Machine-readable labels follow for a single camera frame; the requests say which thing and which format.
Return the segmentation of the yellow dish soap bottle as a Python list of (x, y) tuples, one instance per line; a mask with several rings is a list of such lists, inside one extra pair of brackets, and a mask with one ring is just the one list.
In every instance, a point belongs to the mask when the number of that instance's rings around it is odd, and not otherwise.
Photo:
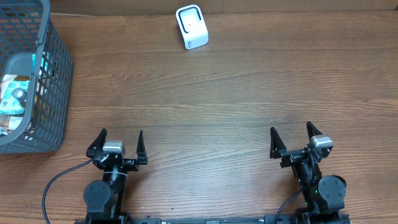
[(12, 91), (12, 95), (25, 108), (27, 92), (22, 88), (16, 88)]

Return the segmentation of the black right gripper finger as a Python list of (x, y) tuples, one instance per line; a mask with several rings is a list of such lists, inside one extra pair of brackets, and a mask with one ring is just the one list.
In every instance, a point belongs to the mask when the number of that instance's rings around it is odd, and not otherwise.
[(271, 148), (270, 148), (270, 158), (278, 159), (281, 158), (283, 153), (287, 152), (287, 148), (283, 141), (281, 140), (279, 133), (275, 127), (270, 128), (271, 135)]
[(311, 121), (307, 121), (306, 123), (307, 126), (307, 133), (308, 133), (308, 138), (311, 139), (314, 136), (322, 135), (323, 133), (319, 131), (315, 125)]

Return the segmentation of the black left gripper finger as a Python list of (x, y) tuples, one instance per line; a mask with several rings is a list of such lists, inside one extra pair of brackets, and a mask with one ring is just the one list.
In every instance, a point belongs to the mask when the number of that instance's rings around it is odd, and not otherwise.
[(146, 149), (145, 149), (145, 145), (144, 145), (144, 138), (143, 138), (142, 130), (140, 130), (140, 133), (139, 133), (136, 154), (137, 154), (138, 164), (139, 165), (147, 165), (148, 157), (147, 157), (147, 153), (146, 153)]
[(98, 137), (90, 144), (86, 150), (87, 157), (95, 157), (95, 155), (102, 150), (103, 145), (106, 142), (107, 130), (103, 128), (99, 133)]

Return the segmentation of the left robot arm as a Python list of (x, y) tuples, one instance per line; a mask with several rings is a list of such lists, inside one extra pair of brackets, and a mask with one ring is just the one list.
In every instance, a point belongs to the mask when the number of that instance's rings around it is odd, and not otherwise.
[(143, 132), (139, 133), (136, 158), (126, 158), (122, 140), (108, 141), (107, 130), (102, 129), (98, 137), (86, 150), (86, 156), (99, 170), (101, 180), (90, 182), (84, 192), (86, 203), (85, 223), (132, 223), (128, 212), (123, 211), (124, 194), (129, 172), (139, 171), (148, 163)]

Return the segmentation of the teal wet wipes pack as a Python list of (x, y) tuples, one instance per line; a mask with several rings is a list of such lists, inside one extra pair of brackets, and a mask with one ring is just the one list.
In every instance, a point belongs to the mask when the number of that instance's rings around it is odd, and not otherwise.
[(19, 100), (14, 98), (12, 92), (16, 88), (28, 90), (30, 81), (12, 81), (8, 85), (4, 98), (1, 102), (1, 114), (19, 115), (24, 113), (24, 107), (19, 103)]

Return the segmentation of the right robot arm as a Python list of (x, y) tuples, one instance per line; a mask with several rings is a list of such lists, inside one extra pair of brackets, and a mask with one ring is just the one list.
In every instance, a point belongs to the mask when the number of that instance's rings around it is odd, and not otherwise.
[[(276, 128), (270, 128), (270, 158), (280, 159), (282, 168), (290, 167), (300, 189), (290, 196), (275, 215), (266, 217), (271, 223), (350, 223), (348, 215), (340, 212), (345, 207), (347, 183), (338, 175), (323, 176), (318, 165), (333, 149), (331, 137), (306, 123), (308, 144), (289, 151)], [(305, 206), (290, 215), (281, 215), (284, 207), (298, 195), (303, 195)]]

